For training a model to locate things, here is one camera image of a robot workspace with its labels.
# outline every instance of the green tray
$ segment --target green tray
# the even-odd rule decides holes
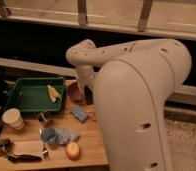
[[[53,86],[61,98],[52,103],[49,98],[47,85]],[[64,78],[20,78],[10,94],[5,110],[18,108],[22,114],[49,111],[58,113],[64,102]]]

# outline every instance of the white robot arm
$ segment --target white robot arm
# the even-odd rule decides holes
[[[172,171],[163,110],[189,74],[185,46],[152,39],[96,48],[85,40],[66,57],[79,83],[93,88],[111,171]],[[96,77],[92,66],[102,66]]]

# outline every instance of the small toy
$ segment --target small toy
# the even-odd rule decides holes
[[[71,109],[71,113],[82,123],[89,118],[89,114],[78,105]]]

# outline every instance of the wooden table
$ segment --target wooden table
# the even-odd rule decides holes
[[[49,158],[37,163],[16,163],[13,164],[5,158],[0,157],[0,170],[34,170],[47,168],[68,168],[80,166],[99,166],[107,165],[102,136],[98,129],[97,122],[89,118],[85,123],[80,123],[72,114],[70,109],[76,105],[69,97],[66,97],[65,105],[59,115],[53,118],[52,127],[68,128],[80,133],[80,139],[77,141],[81,147],[81,157],[72,161],[65,154],[65,148],[58,146],[50,148]],[[93,106],[81,103],[81,107],[89,114],[94,113]],[[39,136],[41,124],[34,118],[24,118],[25,127],[21,131],[5,125],[0,138],[10,138],[14,143],[13,152],[15,154],[31,154],[42,156],[42,141]]]

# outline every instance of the white cup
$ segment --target white cup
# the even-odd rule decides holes
[[[10,125],[15,129],[21,129],[24,127],[24,121],[21,113],[16,108],[6,110],[2,116],[2,120],[4,123]]]

